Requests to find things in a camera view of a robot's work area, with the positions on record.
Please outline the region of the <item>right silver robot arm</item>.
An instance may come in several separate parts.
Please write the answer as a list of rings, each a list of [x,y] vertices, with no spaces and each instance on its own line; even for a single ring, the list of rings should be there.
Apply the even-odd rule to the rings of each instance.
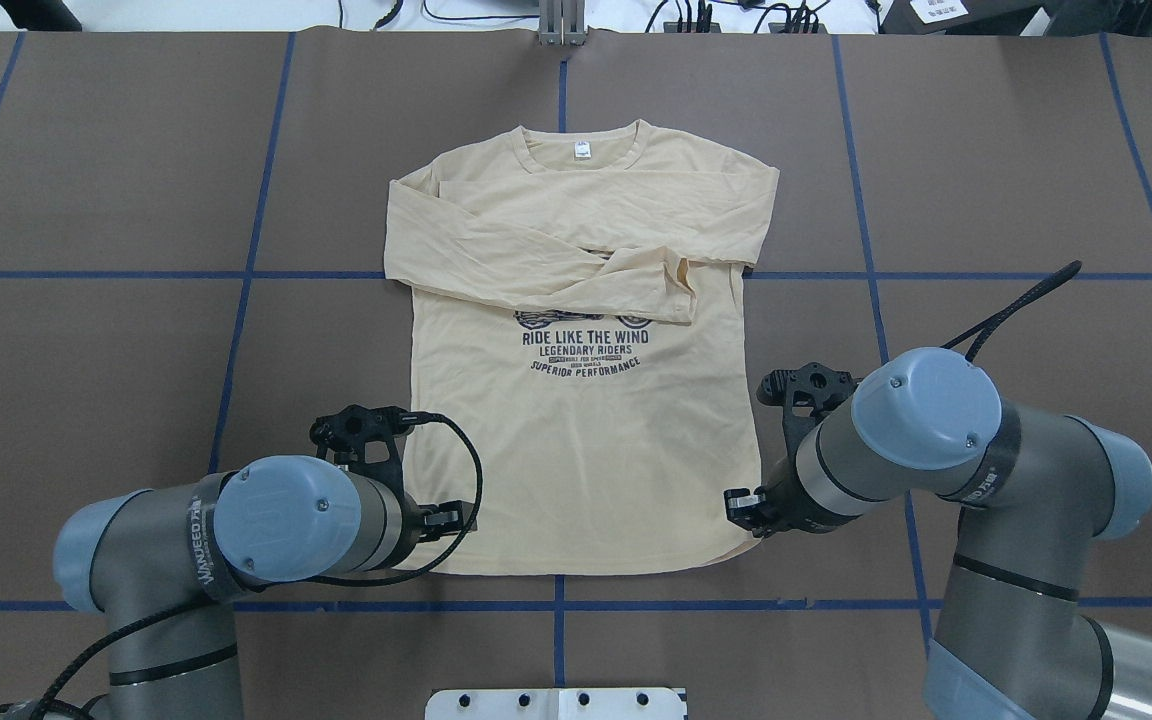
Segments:
[[[1014,404],[950,348],[914,348],[855,381],[776,370],[786,456],[727,488],[733,524],[823,535],[922,488],[960,507],[923,700],[937,719],[1152,719],[1152,637],[1079,612],[1094,541],[1152,506],[1152,462],[1126,435]]]

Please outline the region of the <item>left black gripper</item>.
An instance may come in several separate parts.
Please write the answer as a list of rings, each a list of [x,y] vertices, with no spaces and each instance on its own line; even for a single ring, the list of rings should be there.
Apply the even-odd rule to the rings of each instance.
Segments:
[[[406,492],[384,491],[385,530],[381,536],[381,569],[397,568],[422,541],[452,541],[475,532],[475,502],[417,505]]]

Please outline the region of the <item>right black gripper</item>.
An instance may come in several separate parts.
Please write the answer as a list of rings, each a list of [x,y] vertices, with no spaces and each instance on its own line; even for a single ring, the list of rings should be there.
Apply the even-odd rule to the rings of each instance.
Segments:
[[[832,511],[814,501],[801,483],[791,457],[778,461],[756,488],[726,488],[723,510],[727,520],[758,539],[787,530],[829,533],[859,518],[859,515]]]

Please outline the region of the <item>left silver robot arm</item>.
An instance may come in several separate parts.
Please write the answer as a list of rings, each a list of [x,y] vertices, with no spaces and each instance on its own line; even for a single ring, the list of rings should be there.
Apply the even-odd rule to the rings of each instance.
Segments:
[[[476,526],[477,501],[419,505],[401,487],[305,455],[74,511],[52,578],[108,634],[100,719],[242,719],[234,605],[276,585],[387,585],[417,544]]]

